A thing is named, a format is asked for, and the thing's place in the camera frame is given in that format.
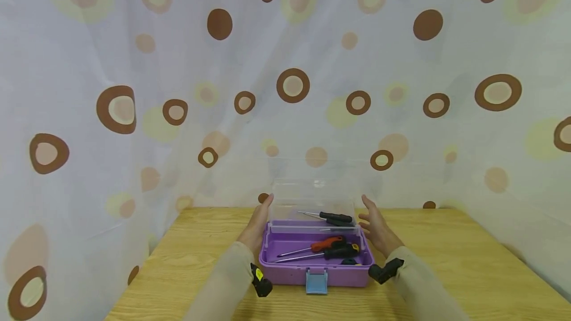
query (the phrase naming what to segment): wooden table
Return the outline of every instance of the wooden table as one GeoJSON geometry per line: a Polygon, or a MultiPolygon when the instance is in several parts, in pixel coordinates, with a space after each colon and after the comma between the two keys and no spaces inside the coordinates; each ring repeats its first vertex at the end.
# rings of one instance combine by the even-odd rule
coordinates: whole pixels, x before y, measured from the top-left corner
{"type": "MultiPolygon", "coordinates": [[[[119,299],[107,321],[180,320],[218,256],[252,209],[192,208],[178,217],[119,299]]],[[[472,320],[571,320],[571,305],[464,213],[451,209],[386,210],[389,225],[424,259],[472,320]]],[[[378,264],[384,258],[375,255],[378,264]]],[[[267,298],[250,288],[238,321],[412,320],[392,282],[330,287],[275,286],[267,298]],[[323,307],[331,311],[322,313],[323,307]]]]}

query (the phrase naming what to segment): person's left hand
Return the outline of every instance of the person's left hand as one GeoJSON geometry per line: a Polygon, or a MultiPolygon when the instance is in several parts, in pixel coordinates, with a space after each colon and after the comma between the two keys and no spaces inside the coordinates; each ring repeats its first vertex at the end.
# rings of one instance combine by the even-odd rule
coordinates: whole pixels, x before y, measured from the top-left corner
{"type": "Polygon", "coordinates": [[[263,204],[256,207],[248,225],[237,239],[238,242],[244,243],[253,254],[256,254],[256,251],[262,246],[262,235],[268,220],[268,211],[273,200],[274,194],[270,194],[263,204]]]}

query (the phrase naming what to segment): blue latch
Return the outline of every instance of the blue latch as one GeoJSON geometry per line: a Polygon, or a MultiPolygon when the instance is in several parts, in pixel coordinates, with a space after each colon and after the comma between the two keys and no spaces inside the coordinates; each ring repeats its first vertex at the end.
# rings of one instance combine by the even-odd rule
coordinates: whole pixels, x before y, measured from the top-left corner
{"type": "Polygon", "coordinates": [[[305,294],[327,295],[327,270],[320,270],[319,273],[305,272],[305,294]]]}

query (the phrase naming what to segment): purple toolbox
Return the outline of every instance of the purple toolbox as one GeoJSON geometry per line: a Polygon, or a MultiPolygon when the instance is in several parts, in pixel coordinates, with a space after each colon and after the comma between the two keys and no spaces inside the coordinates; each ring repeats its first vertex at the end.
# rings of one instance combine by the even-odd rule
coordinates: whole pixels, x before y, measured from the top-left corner
{"type": "Polygon", "coordinates": [[[375,260],[363,231],[354,223],[353,201],[360,197],[357,191],[351,191],[340,181],[277,179],[273,193],[274,201],[259,256],[267,279],[273,284],[305,285],[308,294],[327,294],[327,286],[367,286],[368,269],[375,260]],[[335,226],[301,212],[344,214],[353,218],[353,225],[335,226]],[[343,259],[326,260],[324,257],[276,262],[313,255],[309,250],[278,258],[279,254],[308,248],[311,243],[339,235],[350,245],[358,246],[359,254],[353,257],[356,265],[342,265],[343,259]]]}

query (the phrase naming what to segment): purple plastic tray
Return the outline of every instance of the purple plastic tray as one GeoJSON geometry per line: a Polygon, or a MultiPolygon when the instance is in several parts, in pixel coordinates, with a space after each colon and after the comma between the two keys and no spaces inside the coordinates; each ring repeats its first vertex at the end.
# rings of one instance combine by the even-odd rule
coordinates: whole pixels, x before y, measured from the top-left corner
{"type": "Polygon", "coordinates": [[[323,228],[331,228],[327,224],[320,221],[274,221],[274,230],[279,232],[264,231],[264,239],[262,242],[262,249],[260,250],[260,265],[264,267],[264,275],[274,284],[289,284],[289,285],[304,285],[306,272],[309,273],[324,273],[327,271],[327,285],[328,286],[348,286],[348,287],[365,287],[369,281],[368,270],[371,265],[375,263],[371,250],[363,231],[358,228],[358,233],[354,231],[330,231],[326,232],[311,232],[309,228],[308,233],[287,232],[286,228],[275,227],[276,224],[281,223],[282,226],[294,225],[300,226],[319,226],[323,228]],[[303,249],[309,247],[311,243],[323,241],[328,237],[335,235],[345,235],[348,243],[356,243],[361,248],[361,252],[354,259],[358,265],[341,265],[339,259],[325,260],[325,258],[314,258],[302,261],[293,261],[277,264],[274,261],[290,257],[299,257],[311,255],[311,251],[304,253],[294,254],[283,258],[278,258],[277,255],[289,251],[303,249]]]}

